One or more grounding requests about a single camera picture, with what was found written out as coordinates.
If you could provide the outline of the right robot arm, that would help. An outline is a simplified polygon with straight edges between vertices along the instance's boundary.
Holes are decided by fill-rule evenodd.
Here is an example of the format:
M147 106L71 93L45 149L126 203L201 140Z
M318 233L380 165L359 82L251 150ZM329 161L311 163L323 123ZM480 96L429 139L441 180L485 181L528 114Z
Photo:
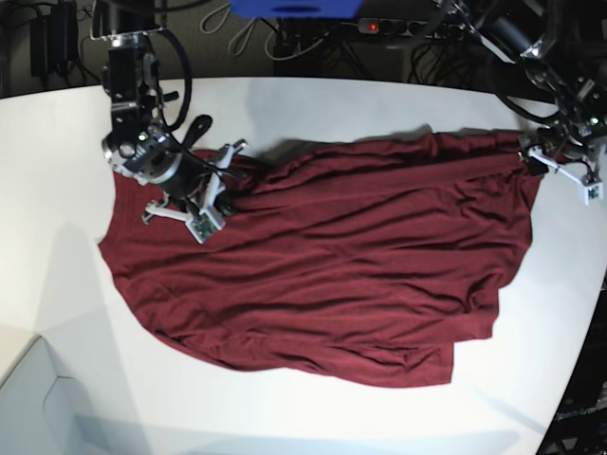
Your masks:
M190 122L183 139L175 137L191 105L193 72L183 45L167 29L170 11L165 1L95 2L91 37L109 44L101 85L111 102L111 131L101 146L115 173L161 190L161 199L146 205L144 223L155 217L176 220L203 244L234 213L224 180L243 178L232 161L248 144L241 139L209 158L196 155L195 142L212 126L208 115ZM179 59L181 93L160 86L154 35L165 39Z

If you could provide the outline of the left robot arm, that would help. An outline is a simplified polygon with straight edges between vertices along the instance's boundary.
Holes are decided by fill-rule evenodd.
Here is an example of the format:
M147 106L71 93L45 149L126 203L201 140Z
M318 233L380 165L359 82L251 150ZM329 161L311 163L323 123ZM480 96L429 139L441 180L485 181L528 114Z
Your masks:
M572 29L576 23L565 1L439 1L415 36L428 39L448 25L484 46L493 94L538 126L519 135L520 159L532 173L566 176L589 205L606 196L600 176L606 156L606 58L597 45L581 41ZM518 65L532 85L550 95L555 112L533 114L505 94L494 79L499 61Z

